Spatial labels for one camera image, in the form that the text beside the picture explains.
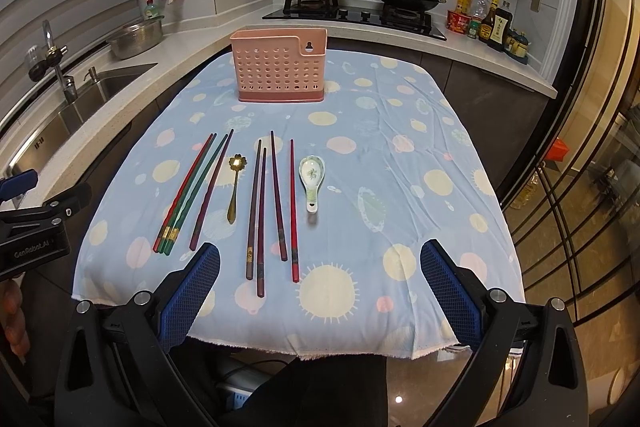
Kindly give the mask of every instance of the white countertop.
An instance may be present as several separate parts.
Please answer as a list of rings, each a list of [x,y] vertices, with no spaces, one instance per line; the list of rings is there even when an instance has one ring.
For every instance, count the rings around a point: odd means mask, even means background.
[[[157,65],[125,87],[109,102],[101,107],[50,159],[39,175],[38,186],[27,193],[21,206],[39,206],[44,200],[76,183],[105,146],[149,103],[162,92],[180,80],[204,60],[230,44],[229,37],[242,28],[264,26],[301,26],[297,21],[263,20],[262,17],[282,7],[281,4],[262,2],[262,7],[241,7],[238,16],[227,22],[203,29],[185,30],[171,33],[149,51],[127,60],[117,60],[108,49],[99,52],[70,73],[76,77],[76,84],[82,84],[87,69],[95,66],[98,71],[123,68],[139,64]],[[550,98],[556,97],[556,90],[531,67],[511,60],[488,46],[468,37],[441,28],[447,41],[439,41],[425,36],[400,30],[377,28],[359,24],[345,24],[334,21],[314,21],[315,26],[327,28],[329,36],[380,42],[393,46],[418,50],[439,55],[505,77],[525,88],[540,92]],[[62,92],[55,85],[43,94],[14,124],[0,142],[0,160],[4,169],[20,145],[62,101]]]

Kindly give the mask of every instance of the metal screw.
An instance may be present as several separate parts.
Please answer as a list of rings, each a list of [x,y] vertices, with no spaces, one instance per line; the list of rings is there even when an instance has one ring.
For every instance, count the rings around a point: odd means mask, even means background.
[[[151,300],[151,293],[149,292],[136,293],[136,296],[133,297],[133,302],[135,302],[138,306],[144,306],[150,300]]]
[[[502,290],[493,289],[489,292],[491,300],[494,302],[505,302],[507,300],[507,294]]]
[[[91,301],[80,301],[78,302],[78,306],[76,306],[76,311],[78,313],[86,313],[87,311],[89,311],[90,307]]]
[[[559,312],[564,310],[564,301],[562,299],[559,299],[558,297],[554,297],[551,299],[551,305],[555,310],[558,310]]]

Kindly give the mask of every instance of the human hand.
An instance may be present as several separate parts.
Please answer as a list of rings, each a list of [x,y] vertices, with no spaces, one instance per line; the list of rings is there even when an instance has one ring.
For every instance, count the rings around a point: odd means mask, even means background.
[[[24,313],[20,309],[22,292],[14,280],[8,280],[2,295],[2,308],[7,313],[4,336],[11,345],[11,350],[23,357],[29,351],[31,344],[25,329]]]

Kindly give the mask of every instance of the tablecloth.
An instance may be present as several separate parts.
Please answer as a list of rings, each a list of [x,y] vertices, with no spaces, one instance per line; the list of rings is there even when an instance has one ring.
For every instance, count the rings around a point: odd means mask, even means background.
[[[301,357],[417,358],[454,344],[420,272],[420,247],[431,238],[487,287],[524,301],[520,266],[494,190],[431,75],[394,58],[329,50],[324,77],[319,103],[240,103],[232,55],[204,68],[151,124],[111,182],[82,242],[74,297],[122,304],[187,264],[205,187],[172,254],[154,253],[151,245],[209,133],[220,139],[234,129],[227,156],[241,153],[248,161],[239,179],[238,219],[232,225],[226,220],[234,173],[225,161],[201,235],[201,242],[218,247],[222,265],[191,336]],[[308,219],[296,178],[297,284],[277,245],[270,130],[289,246],[289,140],[295,141],[296,165],[310,154],[326,163],[316,220]],[[257,297],[255,279],[244,277],[260,138],[269,151],[265,298]]]

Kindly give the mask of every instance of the chopstick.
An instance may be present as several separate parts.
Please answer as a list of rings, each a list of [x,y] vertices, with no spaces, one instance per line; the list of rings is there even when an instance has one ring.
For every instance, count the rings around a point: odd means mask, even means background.
[[[216,164],[216,168],[213,171],[213,175],[211,177],[211,181],[209,182],[209,187],[207,187],[207,193],[204,196],[204,201],[200,206],[200,212],[198,213],[198,218],[196,219],[196,226],[193,227],[193,235],[191,235],[191,242],[189,243],[189,248],[192,251],[195,251],[198,246],[198,238],[200,237],[200,230],[202,230],[202,225],[204,224],[204,217],[207,214],[207,207],[209,206],[209,200],[211,199],[211,193],[213,192],[213,187],[216,184],[216,180],[218,179],[218,173],[220,172],[220,166],[222,162],[225,160],[226,149],[229,147],[229,142],[231,142],[231,137],[234,135],[234,130],[232,129],[229,133],[228,138],[226,139],[225,148],[222,150],[222,154]]]
[[[260,182],[260,209],[258,211],[258,297],[264,297],[264,186],[266,185],[266,165],[267,147],[262,149],[262,181]]]
[[[198,169],[200,169],[200,166],[202,165],[202,162],[204,161],[204,158],[209,152],[209,149],[211,148],[211,144],[213,143],[213,140],[216,139],[217,135],[218,135],[217,133],[213,133],[209,135],[209,137],[207,138],[207,141],[202,146],[202,149],[200,149],[200,152],[198,152],[196,159],[193,161],[193,164],[191,165],[189,172],[187,172],[187,175],[185,176],[184,181],[182,182],[182,185],[180,185],[180,189],[178,190],[178,193],[175,195],[174,202],[171,204],[171,207],[169,208],[169,211],[166,213],[166,217],[162,222],[162,227],[160,227],[160,232],[158,232],[158,237],[156,237],[156,241],[154,243],[154,252],[160,251],[159,247],[160,247],[161,241],[163,239],[166,239],[166,236],[169,234],[169,231],[171,230],[171,227],[168,226],[169,221],[171,220],[176,207],[178,211],[180,211],[182,202],[184,201],[184,198],[186,198],[187,192],[189,192],[189,188],[191,187],[191,184],[195,179],[195,175],[198,172]]]
[[[294,174],[293,140],[291,140],[291,164],[289,169],[289,199],[291,201],[291,280],[300,282],[298,267],[298,224],[296,223],[296,175]]]
[[[205,178],[207,177],[207,172],[209,172],[209,169],[213,165],[213,162],[215,161],[216,157],[218,156],[218,153],[220,152],[220,149],[222,148],[222,145],[223,145],[226,137],[227,137],[227,135],[225,134],[223,139],[220,140],[220,143],[218,144],[217,149],[213,153],[213,156],[209,159],[209,162],[207,163],[207,166],[204,168],[204,171],[200,174],[200,177],[198,178],[198,181],[196,182],[195,187],[193,187],[193,190],[191,191],[191,194],[189,194],[189,199],[185,202],[184,206],[180,210],[180,216],[177,217],[177,219],[174,219],[172,217],[172,221],[174,223],[171,224],[171,222],[170,222],[170,226],[172,227],[171,232],[169,232],[167,238],[163,239],[162,243],[160,243],[160,251],[162,253],[164,253],[166,255],[169,255],[171,253],[172,248],[175,245],[175,240],[178,238],[178,234],[180,233],[180,227],[184,223],[184,220],[187,218],[187,213],[189,212],[189,210],[191,208],[191,205],[193,204],[193,200],[195,200],[196,195],[198,194],[198,191],[200,190],[200,187],[202,187],[202,183],[204,182]]]
[[[276,162],[276,144],[271,131],[271,161],[273,163],[273,197],[276,200],[276,223],[278,225],[278,242],[280,243],[280,259],[287,260],[287,242],[282,222],[282,206],[280,204],[280,188],[278,187],[278,163]]]
[[[260,150],[262,140],[258,140],[258,150],[255,153],[254,188],[251,191],[251,211],[249,211],[249,236],[246,241],[246,273],[247,279],[254,278],[254,246],[255,246],[255,205],[258,199],[258,175],[260,175]]]

